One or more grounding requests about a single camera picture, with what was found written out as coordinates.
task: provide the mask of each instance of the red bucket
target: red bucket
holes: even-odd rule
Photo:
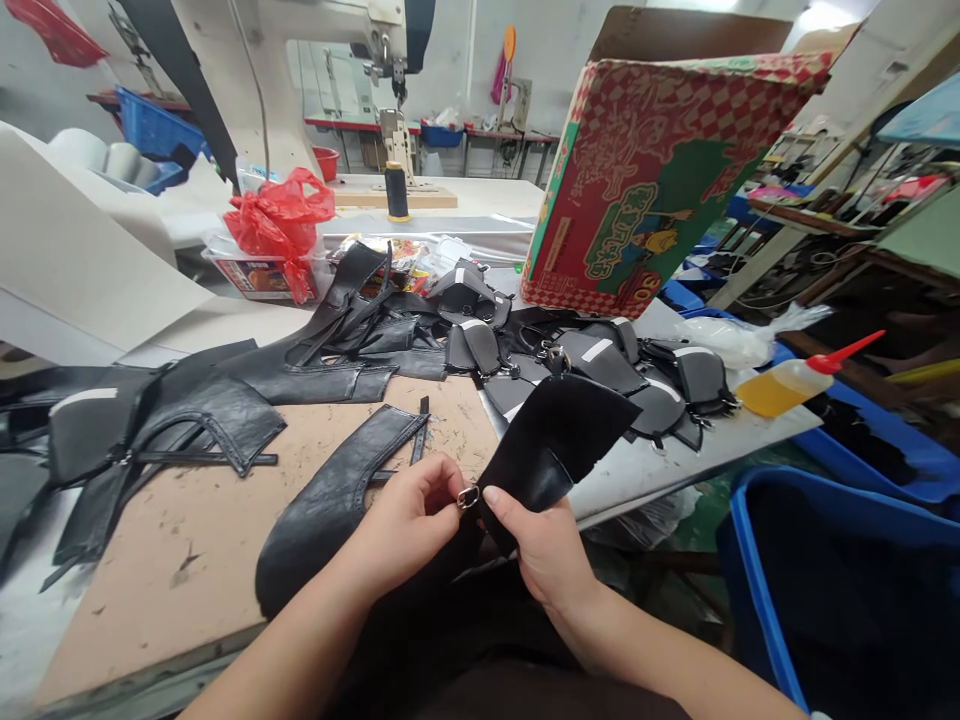
[[[340,159],[340,153],[330,148],[313,148],[313,154],[320,165],[320,173],[323,175],[324,182],[331,182],[337,177],[337,161]]]

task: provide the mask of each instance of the industrial sewing machine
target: industrial sewing machine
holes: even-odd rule
[[[423,67],[434,4],[435,0],[173,0],[237,153],[280,175],[306,167],[318,176],[300,94],[290,75],[287,41],[349,43],[374,84],[389,78],[397,112],[389,119],[388,155],[412,168],[409,134],[399,110],[407,97],[406,76]],[[407,173],[408,182],[412,176]]]

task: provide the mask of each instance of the right hand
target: right hand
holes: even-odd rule
[[[488,486],[483,499],[520,546],[520,574],[533,598],[567,615],[592,599],[600,587],[587,561],[570,503],[532,513],[503,489]]]

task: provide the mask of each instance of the hand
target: hand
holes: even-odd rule
[[[460,526],[454,502],[465,486],[447,455],[429,455],[391,477],[330,565],[371,603],[430,562]]]
[[[517,539],[520,574],[537,602],[560,615],[592,602],[600,584],[566,498],[542,513],[530,512],[498,487],[485,487],[483,499]]]

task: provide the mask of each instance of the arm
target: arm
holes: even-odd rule
[[[316,718],[353,654],[373,604],[456,533],[463,476],[446,455],[398,472],[360,527],[181,720]]]
[[[693,720],[800,720],[806,716],[743,666],[651,617],[593,575],[566,500],[527,511],[499,488],[484,499],[520,545],[531,595],[588,670],[679,703]]]

